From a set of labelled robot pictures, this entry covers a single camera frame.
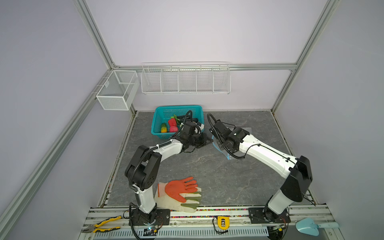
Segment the clear zip top bag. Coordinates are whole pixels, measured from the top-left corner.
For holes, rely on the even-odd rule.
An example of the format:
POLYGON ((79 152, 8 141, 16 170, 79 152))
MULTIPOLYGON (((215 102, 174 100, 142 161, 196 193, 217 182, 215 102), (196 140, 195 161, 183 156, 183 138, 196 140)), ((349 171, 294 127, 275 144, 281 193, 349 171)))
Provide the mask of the clear zip top bag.
POLYGON ((210 129, 214 147, 222 153, 227 160, 244 159, 246 154, 238 154, 240 151, 240 143, 244 142, 244 138, 251 133, 246 129, 235 127, 234 129, 226 128, 216 132, 210 129))

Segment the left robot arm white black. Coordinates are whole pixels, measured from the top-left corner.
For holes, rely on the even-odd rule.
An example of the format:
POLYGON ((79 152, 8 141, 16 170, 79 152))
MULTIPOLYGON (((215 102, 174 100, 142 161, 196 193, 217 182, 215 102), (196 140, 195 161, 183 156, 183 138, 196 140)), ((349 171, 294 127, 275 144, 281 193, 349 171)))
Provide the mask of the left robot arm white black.
POLYGON ((194 213, 200 205, 202 190, 193 177, 159 183, 157 190, 153 190, 161 162, 181 153, 190 154, 212 143, 204 132, 204 124, 194 119, 192 110, 181 117, 180 123, 167 142, 153 147, 139 146, 127 166, 125 176, 137 200, 136 205, 130 204, 134 208, 130 217, 152 224, 158 209, 194 213))

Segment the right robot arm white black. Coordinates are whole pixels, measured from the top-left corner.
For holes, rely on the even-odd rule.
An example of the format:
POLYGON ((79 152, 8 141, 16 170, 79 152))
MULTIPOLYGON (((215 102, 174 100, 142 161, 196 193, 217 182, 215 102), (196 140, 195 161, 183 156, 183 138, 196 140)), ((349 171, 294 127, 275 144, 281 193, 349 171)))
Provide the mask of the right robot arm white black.
POLYGON ((283 185, 262 210, 262 218, 268 223, 283 220, 292 203, 303 201, 313 181, 309 159, 278 151, 240 127, 234 126, 230 129, 227 123, 217 120, 211 113, 207 114, 207 119, 211 126, 211 134, 219 141, 220 150, 238 160, 247 156, 253 157, 285 179, 283 185))

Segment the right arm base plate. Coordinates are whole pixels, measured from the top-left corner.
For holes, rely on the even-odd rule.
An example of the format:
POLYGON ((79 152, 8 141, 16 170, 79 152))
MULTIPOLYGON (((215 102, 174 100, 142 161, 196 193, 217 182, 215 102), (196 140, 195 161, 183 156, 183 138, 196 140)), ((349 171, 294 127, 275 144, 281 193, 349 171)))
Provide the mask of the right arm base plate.
POLYGON ((249 218, 252 224, 288 224, 291 219, 288 209, 283 210, 281 214, 276 214, 268 208, 253 207, 249 208, 249 218))

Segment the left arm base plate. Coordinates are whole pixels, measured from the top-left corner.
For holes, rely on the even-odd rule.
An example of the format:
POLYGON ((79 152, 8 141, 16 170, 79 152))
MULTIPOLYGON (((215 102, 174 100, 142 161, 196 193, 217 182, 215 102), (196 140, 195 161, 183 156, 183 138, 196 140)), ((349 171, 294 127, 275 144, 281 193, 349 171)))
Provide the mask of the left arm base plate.
POLYGON ((168 226, 171 219, 171 211, 169 209, 154 208, 150 213, 146 214, 139 209, 133 209, 130 213, 134 226, 163 225, 168 226))

